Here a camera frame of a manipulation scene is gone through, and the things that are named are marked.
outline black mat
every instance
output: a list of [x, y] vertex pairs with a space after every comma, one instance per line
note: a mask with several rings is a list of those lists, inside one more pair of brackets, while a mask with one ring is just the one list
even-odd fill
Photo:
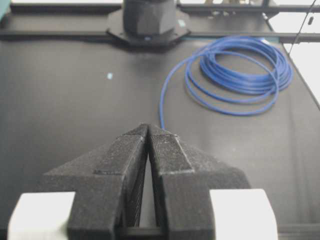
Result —
[[[185, 40], [153, 52], [73, 41], [0, 42], [0, 229], [42, 173], [111, 144], [141, 122], [158, 125], [167, 73], [208, 42]], [[239, 58], [220, 61], [261, 72]], [[196, 64], [194, 76], [209, 84]], [[265, 189], [280, 226], [320, 223], [320, 111], [296, 71], [270, 111], [234, 117], [195, 103], [181, 69], [169, 84], [164, 113], [168, 130]]]

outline black mount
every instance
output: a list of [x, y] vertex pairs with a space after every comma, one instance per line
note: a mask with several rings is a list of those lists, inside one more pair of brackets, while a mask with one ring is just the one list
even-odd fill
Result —
[[188, 29], [189, 15], [176, 10], [175, 26], [162, 34], [138, 35], [125, 30], [123, 10], [108, 15], [107, 33], [132, 46], [167, 46], [190, 33]]

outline coiled blue tube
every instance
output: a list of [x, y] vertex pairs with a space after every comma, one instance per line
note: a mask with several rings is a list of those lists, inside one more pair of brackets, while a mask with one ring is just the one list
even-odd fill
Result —
[[[249, 50], [256, 52], [270, 61], [270, 63], [273, 65], [273, 70], [270, 71], [264, 64], [253, 59], [252, 57], [234, 51], [228, 51], [230, 49]], [[247, 59], [248, 61], [260, 66], [267, 72], [267, 74], [247, 74], [233, 71], [219, 64], [216, 60], [216, 55], [232, 55]], [[205, 89], [195, 80], [191, 72], [191, 66], [197, 58], [201, 58], [199, 63], [200, 68], [213, 83], [239, 94], [255, 96], [247, 99], [233, 99], [217, 95]], [[190, 91], [192, 96], [202, 105], [212, 111], [233, 116], [253, 116], [267, 111], [277, 101], [279, 91], [287, 88], [293, 78], [293, 70], [290, 64], [285, 56], [276, 47], [268, 45], [262, 42], [260, 39], [249, 36], [229, 36], [220, 38], [197, 50], [192, 54], [192, 56], [187, 57], [179, 62], [166, 77], [161, 90], [159, 102], [159, 117], [162, 129], [165, 129], [164, 101], [169, 81], [174, 73], [185, 64], [186, 68], [184, 72], [184, 80], [187, 89]], [[192, 84], [206, 95], [227, 103], [253, 104], [265, 100], [270, 95], [273, 95], [273, 98], [263, 107], [253, 111], [229, 111], [205, 101], [192, 88]]]

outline metal frame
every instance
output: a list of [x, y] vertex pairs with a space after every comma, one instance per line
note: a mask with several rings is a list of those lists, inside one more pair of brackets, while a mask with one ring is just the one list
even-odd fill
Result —
[[[108, 14], [121, 8], [120, 3], [108, 4], [41, 4], [41, 3], [12, 3], [10, 5], [13, 13], [72, 13], [72, 14]], [[226, 12], [248, 12], [248, 13], [265, 13], [274, 15], [280, 12], [307, 13], [310, 10], [309, 5], [280, 5], [271, 6], [270, 0], [263, 0], [260, 6], [253, 5], [227, 5], [213, 4], [207, 0], [204, 4], [181, 4], [178, 2], [178, 8], [183, 12], [203, 13], [212, 11]], [[320, 13], [320, 6], [315, 6], [311, 13]], [[190, 37], [193, 38], [220, 38], [230, 35], [246, 35], [252, 37], [273, 37], [279, 38], [284, 44], [293, 43], [297, 33], [283, 32], [192, 32]], [[97, 41], [108, 42], [112, 38], [102, 31], [15, 31], [0, 30], [0, 40], [33, 40], [33, 39], [65, 39], [79, 41]], [[320, 33], [301, 33], [297, 43], [301, 42], [320, 42]]]

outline black 3d-printed part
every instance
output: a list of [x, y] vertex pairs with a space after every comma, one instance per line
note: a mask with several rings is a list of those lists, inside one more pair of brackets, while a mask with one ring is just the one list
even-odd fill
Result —
[[139, 225], [148, 126], [119, 136], [47, 172], [37, 192], [75, 191], [67, 226], [70, 240], [112, 240], [115, 226]]
[[159, 32], [163, 32], [162, 34], [132, 33], [132, 31], [125, 29], [123, 10], [120, 9], [108, 15], [107, 33], [132, 46], [162, 47], [170, 45], [190, 33], [188, 29], [189, 15], [180, 10], [175, 10], [173, 25], [173, 29], [165, 32], [159, 30]]
[[175, 27], [175, 0], [124, 0], [123, 26], [134, 35], [163, 34]]
[[148, 142], [157, 224], [169, 240], [214, 239], [210, 189], [248, 189], [246, 175], [158, 127]]

